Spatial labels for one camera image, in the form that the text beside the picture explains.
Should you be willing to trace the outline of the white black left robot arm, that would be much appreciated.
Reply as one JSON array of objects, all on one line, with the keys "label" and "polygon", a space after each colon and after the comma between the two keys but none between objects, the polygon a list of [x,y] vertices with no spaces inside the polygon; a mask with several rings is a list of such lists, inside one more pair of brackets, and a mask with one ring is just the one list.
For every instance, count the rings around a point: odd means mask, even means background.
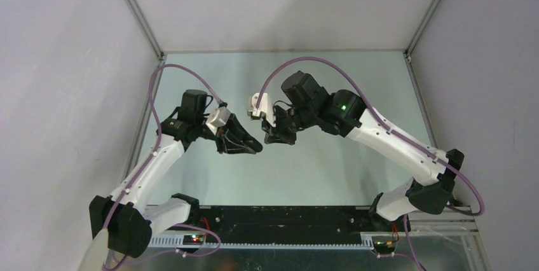
[{"label": "white black left robot arm", "polygon": [[197,139],[215,142],[220,154],[254,155],[263,150],[226,103],[207,113],[210,98],[203,90],[186,90],[180,106],[159,124],[156,142],[146,159],[110,195],[96,196],[91,201],[92,235],[97,236],[105,228],[108,249],[138,258],[153,237],[176,224],[189,231],[198,228],[202,217],[196,198],[177,193],[163,204],[147,206],[166,173]]}]

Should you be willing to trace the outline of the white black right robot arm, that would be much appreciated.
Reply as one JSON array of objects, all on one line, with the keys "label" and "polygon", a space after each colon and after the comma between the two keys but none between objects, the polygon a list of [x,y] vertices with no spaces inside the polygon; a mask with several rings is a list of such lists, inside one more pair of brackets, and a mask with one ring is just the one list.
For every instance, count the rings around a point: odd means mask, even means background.
[{"label": "white black right robot arm", "polygon": [[462,152],[418,144],[392,123],[384,128],[377,121],[379,112],[370,111],[359,95],[344,89],[330,94],[308,73],[294,73],[281,89],[290,101],[287,109],[275,105],[267,93],[249,99],[248,114],[262,121],[266,144],[293,145],[298,132],[318,126],[325,133],[365,144],[411,175],[402,186],[375,198],[369,215],[375,230],[385,232],[413,211],[438,215],[448,207],[456,177],[450,166],[460,168]]}]

